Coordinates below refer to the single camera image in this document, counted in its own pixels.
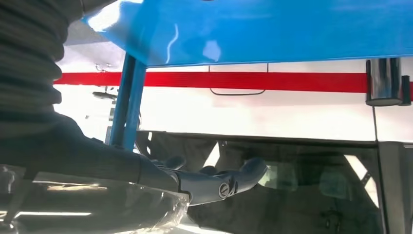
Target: fluorescent light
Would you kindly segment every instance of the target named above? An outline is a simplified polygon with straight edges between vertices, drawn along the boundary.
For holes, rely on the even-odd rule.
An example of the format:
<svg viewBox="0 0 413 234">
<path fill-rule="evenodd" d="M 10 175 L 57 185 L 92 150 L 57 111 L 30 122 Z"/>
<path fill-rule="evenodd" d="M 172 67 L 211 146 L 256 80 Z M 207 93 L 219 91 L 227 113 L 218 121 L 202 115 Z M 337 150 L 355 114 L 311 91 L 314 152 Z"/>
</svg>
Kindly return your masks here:
<svg viewBox="0 0 413 234">
<path fill-rule="evenodd" d="M 30 211 L 21 211 L 15 218 L 20 215 L 38 215 L 38 216 L 88 216 L 92 213 L 89 212 L 30 212 Z"/>
</svg>

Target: white vehicle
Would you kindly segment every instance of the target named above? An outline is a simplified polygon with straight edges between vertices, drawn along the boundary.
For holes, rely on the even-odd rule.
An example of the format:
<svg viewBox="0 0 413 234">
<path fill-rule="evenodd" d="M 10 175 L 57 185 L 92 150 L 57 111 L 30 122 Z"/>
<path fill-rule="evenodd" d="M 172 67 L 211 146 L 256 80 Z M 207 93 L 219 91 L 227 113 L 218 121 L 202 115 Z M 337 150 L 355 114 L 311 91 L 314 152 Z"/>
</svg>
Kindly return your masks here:
<svg viewBox="0 0 413 234">
<path fill-rule="evenodd" d="M 95 62 L 84 59 L 89 67 L 81 72 L 98 72 Z M 403 75 L 413 77 L 412 63 L 402 58 Z M 62 65 L 64 72 L 73 72 L 71 67 L 76 64 Z M 118 63 L 109 72 L 120 68 Z M 251 191 L 190 208 L 189 217 L 200 227 L 235 234 L 412 232 L 413 107 L 366 105 L 367 79 L 357 83 L 361 92 L 346 90 L 351 86 L 343 85 L 346 77 L 363 79 L 365 60 L 149 72 L 154 72 L 149 79 L 155 72 L 188 72 L 187 85 L 145 87 L 139 152 L 157 160 L 184 156 L 187 170 L 209 174 L 214 168 L 205 166 L 222 171 L 238 169 L 255 156 L 267 161 L 267 174 Z M 198 72 L 222 79 L 225 72 L 231 75 L 210 87 L 191 86 L 189 77 L 196 80 Z M 237 74 L 262 78 L 264 73 L 273 79 L 287 74 L 290 87 L 298 88 L 277 90 L 263 83 L 247 90 L 234 82 Z M 301 85 L 294 85 L 295 78 Z M 328 79 L 329 86 L 320 83 Z M 223 83 L 225 89 L 214 88 Z"/>
</svg>

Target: blue metal bracket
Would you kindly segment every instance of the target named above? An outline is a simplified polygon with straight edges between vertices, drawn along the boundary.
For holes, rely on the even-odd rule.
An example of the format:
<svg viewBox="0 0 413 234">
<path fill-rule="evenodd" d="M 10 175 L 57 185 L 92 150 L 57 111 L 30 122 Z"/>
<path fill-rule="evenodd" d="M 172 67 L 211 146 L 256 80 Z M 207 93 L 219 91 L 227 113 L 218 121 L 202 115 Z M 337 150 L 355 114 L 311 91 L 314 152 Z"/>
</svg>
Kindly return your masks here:
<svg viewBox="0 0 413 234">
<path fill-rule="evenodd" d="M 146 65 L 125 56 L 109 143 L 133 150 L 145 82 Z"/>
</svg>

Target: blue panel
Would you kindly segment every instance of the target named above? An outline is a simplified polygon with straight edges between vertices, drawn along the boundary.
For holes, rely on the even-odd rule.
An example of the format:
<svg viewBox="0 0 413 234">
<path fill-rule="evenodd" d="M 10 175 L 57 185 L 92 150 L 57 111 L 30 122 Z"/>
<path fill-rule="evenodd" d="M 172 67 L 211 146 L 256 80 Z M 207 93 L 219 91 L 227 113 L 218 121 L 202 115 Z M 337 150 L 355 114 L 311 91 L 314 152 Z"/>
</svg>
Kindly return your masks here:
<svg viewBox="0 0 413 234">
<path fill-rule="evenodd" d="M 92 28 L 147 66 L 413 55 L 412 0 L 120 0 Z"/>
</svg>

